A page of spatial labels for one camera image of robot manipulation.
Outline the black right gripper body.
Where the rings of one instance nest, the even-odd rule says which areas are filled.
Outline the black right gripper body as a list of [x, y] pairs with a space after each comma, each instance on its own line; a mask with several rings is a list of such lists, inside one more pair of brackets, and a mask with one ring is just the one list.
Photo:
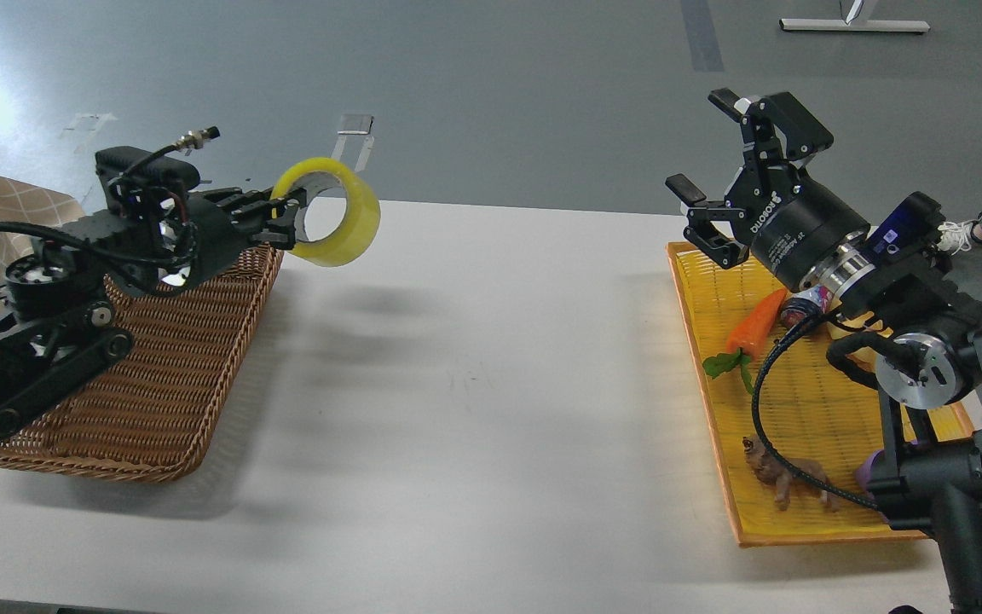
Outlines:
[[864, 217], [791, 163], [761, 172], [742, 167], [725, 200], [745, 211], [731, 223], [734, 238], [788, 290], [801, 290], [812, 269], [851, 235], [869, 232]]

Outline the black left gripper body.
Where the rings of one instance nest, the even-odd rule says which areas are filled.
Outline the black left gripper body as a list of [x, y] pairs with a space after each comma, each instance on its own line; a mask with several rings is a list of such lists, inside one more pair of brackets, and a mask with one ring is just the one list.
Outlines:
[[188, 217], [194, 223], [195, 257], [190, 277], [215, 277], [237, 262], [242, 252], [260, 245], [254, 236], [261, 232], [260, 215], [242, 223], [234, 211], [257, 205], [261, 199], [250, 192], [192, 192], [188, 195]]

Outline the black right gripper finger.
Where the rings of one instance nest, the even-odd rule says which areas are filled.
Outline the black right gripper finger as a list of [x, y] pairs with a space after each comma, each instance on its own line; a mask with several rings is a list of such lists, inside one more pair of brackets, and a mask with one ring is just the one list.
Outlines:
[[740, 223], [748, 218], [744, 207], [727, 206], [707, 200], [693, 182], [683, 174], [666, 178], [665, 186], [687, 207], [685, 239], [722, 269], [739, 267], [748, 260], [749, 248], [744, 242], [721, 233], [714, 222]]
[[722, 87], [709, 92], [707, 101], [740, 125], [742, 167], [757, 185], [774, 183], [772, 172], [795, 177], [834, 145], [833, 132], [794, 94], [741, 97]]

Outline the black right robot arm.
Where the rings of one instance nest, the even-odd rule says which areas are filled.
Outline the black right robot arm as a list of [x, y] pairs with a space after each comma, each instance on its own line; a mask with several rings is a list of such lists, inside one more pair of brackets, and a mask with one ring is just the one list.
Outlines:
[[892, 331], [856, 332], [827, 350], [881, 410], [869, 498], [846, 498], [935, 540], [951, 610], [982, 613], [982, 302], [938, 267], [939, 203], [912, 192], [872, 229], [808, 175], [834, 137], [798, 98], [708, 98], [739, 125], [743, 162], [721, 200], [685, 175], [667, 179], [686, 207], [686, 240], [724, 269], [756, 258], [789, 291], [821, 285], [845, 318], [869, 312]]

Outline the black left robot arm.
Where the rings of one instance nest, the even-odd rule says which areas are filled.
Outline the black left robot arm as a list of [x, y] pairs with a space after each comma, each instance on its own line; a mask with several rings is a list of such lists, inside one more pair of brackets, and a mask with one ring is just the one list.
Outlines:
[[121, 145], [95, 154], [107, 206], [60, 227], [0, 222], [32, 238], [32, 253], [0, 280], [0, 440], [12, 437], [132, 350], [114, 325], [106, 283], [132, 296], [175, 297], [222, 275], [246, 250], [295, 247], [307, 190], [199, 190], [194, 165], [215, 127], [148, 152]]

